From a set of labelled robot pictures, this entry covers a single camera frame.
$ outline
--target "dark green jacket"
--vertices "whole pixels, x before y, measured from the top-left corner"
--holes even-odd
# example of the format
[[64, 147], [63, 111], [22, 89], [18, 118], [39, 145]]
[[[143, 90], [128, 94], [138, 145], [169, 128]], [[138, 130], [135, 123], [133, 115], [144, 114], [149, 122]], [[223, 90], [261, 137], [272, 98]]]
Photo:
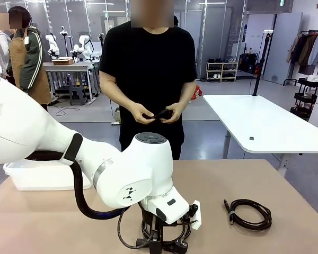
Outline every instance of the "dark green jacket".
[[[20, 72], [20, 87], [23, 90], [28, 90], [33, 86], [42, 67], [45, 54], [38, 29], [30, 26], [27, 28], [27, 36], [29, 38], [29, 43], [25, 45], [27, 54], [25, 64], [22, 66]], [[18, 37], [24, 37], [24, 29], [17, 30], [14, 38]], [[7, 73], [12, 76], [11, 57], [7, 67]]]

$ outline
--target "black t-shirt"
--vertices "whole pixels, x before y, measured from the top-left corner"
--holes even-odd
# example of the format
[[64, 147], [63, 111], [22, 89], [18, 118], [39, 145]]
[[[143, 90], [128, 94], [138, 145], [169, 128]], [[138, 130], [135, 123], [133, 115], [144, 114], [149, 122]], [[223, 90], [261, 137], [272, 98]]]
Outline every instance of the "black t-shirt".
[[[196, 79], [195, 44], [191, 35], [177, 26], [162, 34], [132, 28], [127, 22], [111, 29], [105, 38], [100, 71], [116, 78], [120, 90], [153, 114], [179, 102], [184, 83]], [[120, 107], [120, 141], [140, 132], [156, 132], [170, 142], [183, 143], [181, 118], [173, 124], [155, 121], [137, 123]]]

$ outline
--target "brown table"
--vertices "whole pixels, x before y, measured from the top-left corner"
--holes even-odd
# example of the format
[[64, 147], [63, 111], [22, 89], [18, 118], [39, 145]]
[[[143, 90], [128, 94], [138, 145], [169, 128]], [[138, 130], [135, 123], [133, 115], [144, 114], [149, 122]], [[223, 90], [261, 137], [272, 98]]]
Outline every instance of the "brown table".
[[[201, 202], [202, 226], [193, 230], [188, 254], [318, 253], [318, 214], [265, 160], [175, 161], [174, 184], [193, 203]], [[106, 211], [94, 189], [85, 191], [89, 205]], [[255, 200], [272, 211], [272, 227], [250, 232], [229, 226], [223, 199]], [[255, 210], [238, 207], [248, 220]], [[121, 233], [134, 244], [141, 236], [141, 213], [133, 206]], [[173, 238], [179, 228], [165, 231]], [[117, 219], [86, 218], [72, 191], [19, 192], [8, 178], [0, 186], [0, 254], [148, 253], [130, 250], [117, 236]]]

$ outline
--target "brown apron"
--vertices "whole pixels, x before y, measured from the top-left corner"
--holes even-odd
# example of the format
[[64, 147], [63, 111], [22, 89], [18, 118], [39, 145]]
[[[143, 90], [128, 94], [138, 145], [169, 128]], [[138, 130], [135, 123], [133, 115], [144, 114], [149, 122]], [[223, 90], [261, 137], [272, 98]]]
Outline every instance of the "brown apron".
[[[16, 82], [16, 86], [20, 88], [20, 72], [22, 66], [25, 64], [26, 59], [26, 47], [24, 43], [24, 38], [18, 37], [14, 38], [10, 44], [10, 54], [13, 75]], [[48, 104], [51, 101], [51, 93], [48, 84], [48, 78], [46, 71], [43, 66], [39, 71], [31, 89], [28, 91], [28, 95], [36, 100], [39, 104]]]

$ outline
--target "white container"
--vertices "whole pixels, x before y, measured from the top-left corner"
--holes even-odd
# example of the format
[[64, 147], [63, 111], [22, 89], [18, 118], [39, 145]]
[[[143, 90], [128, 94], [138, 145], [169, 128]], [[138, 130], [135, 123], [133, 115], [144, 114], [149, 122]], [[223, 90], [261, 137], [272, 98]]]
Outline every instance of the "white container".
[[[5, 174], [11, 176], [20, 191], [62, 191], [74, 189], [73, 173], [69, 166], [57, 161], [20, 160], [4, 165]], [[92, 186], [83, 174], [83, 188]]]

